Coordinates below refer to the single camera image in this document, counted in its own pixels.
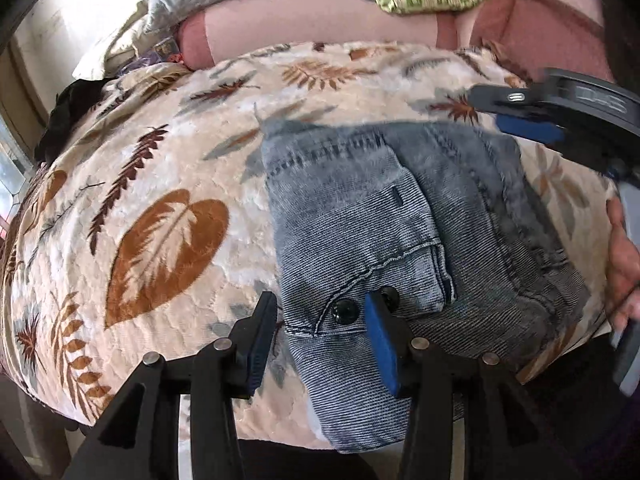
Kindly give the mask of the person's right hand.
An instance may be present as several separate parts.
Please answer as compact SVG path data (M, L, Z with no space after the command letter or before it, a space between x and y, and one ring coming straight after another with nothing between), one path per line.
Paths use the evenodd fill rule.
M623 332L639 319L639 251L626 232L623 205L615 196L606 203L611 223L606 265L605 310L612 329Z

